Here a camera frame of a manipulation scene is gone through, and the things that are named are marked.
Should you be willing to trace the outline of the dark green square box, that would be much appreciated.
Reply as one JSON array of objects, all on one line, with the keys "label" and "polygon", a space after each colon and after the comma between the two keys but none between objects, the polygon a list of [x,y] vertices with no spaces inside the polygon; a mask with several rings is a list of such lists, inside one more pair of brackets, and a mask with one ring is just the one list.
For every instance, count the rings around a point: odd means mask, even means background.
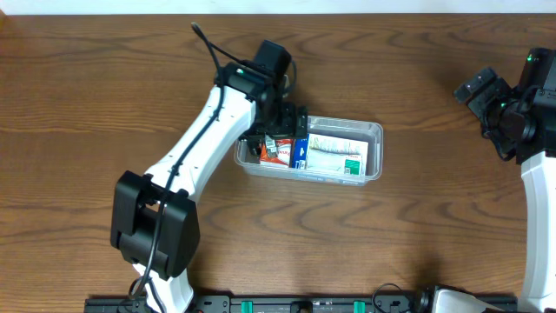
[{"label": "dark green square box", "polygon": [[265,136],[265,148],[266,148],[267,158],[278,157],[275,140],[269,135]]}]

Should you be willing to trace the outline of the red white medicine box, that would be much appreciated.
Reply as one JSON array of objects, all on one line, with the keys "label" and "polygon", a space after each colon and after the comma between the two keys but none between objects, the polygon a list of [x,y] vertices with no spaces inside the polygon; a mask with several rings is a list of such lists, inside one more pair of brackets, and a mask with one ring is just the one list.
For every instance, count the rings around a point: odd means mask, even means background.
[{"label": "red white medicine box", "polygon": [[275,140],[276,152],[274,154],[269,153],[269,150],[264,143],[261,147],[260,165],[277,168],[289,168],[293,143],[293,139]]}]

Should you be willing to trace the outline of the blue white medicine box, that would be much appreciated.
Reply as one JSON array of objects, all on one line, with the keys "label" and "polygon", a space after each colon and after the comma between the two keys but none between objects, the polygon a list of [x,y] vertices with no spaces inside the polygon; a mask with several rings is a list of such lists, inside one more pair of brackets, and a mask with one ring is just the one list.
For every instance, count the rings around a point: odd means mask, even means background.
[{"label": "blue white medicine box", "polygon": [[[367,174],[367,156],[368,156],[368,143],[352,139],[345,139],[339,137],[331,137],[318,134],[309,134],[305,139],[295,141],[294,152],[292,155],[291,166],[298,170],[307,170],[307,154],[310,150],[321,150],[326,152],[361,155],[365,166],[365,176]],[[335,173],[319,172],[318,173],[339,175]]]}]

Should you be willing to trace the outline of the green white medicine box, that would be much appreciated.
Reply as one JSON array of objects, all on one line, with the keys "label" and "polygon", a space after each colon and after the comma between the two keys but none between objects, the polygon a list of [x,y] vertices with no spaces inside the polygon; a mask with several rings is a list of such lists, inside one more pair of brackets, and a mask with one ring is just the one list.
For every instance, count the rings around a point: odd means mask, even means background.
[{"label": "green white medicine box", "polygon": [[361,155],[349,155],[321,150],[310,150],[307,154],[307,170],[360,176],[365,174]]}]

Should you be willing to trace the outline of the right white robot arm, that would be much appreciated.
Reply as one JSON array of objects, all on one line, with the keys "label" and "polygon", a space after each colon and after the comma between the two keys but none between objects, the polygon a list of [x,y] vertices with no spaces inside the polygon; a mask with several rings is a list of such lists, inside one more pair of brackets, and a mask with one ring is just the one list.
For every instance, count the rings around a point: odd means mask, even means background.
[{"label": "right white robot arm", "polygon": [[553,312],[555,310],[555,52],[532,48],[517,85],[486,67],[454,97],[480,121],[499,158],[514,160],[526,192],[526,272],[519,297],[476,296],[435,285],[412,312]]}]

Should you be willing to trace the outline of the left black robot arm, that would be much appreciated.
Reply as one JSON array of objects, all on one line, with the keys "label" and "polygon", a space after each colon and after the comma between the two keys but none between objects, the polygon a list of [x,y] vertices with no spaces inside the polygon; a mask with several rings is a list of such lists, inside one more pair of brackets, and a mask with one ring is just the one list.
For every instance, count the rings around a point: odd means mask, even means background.
[{"label": "left black robot arm", "polygon": [[140,276],[133,298],[154,312],[184,312],[194,291],[187,268],[200,242],[196,205],[214,170],[235,141],[259,156],[269,140],[301,138],[308,113],[285,98],[293,89],[287,50],[265,40],[251,60],[218,67],[201,113],[177,144],[144,174],[116,183],[110,243]]}]

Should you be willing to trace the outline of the clear plastic container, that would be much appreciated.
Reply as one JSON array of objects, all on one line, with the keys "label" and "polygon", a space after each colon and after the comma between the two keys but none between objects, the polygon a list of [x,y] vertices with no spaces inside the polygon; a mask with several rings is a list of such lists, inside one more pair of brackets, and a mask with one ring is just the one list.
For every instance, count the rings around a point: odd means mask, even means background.
[{"label": "clear plastic container", "polygon": [[363,186],[381,176],[383,158],[383,129],[373,122],[355,121],[332,117],[310,116],[308,118],[308,135],[318,134],[331,137],[352,139],[368,143],[367,174],[365,176],[339,176],[325,173],[261,166],[260,158],[251,155],[245,142],[235,144],[235,162],[249,174],[272,178],[336,183]]}]

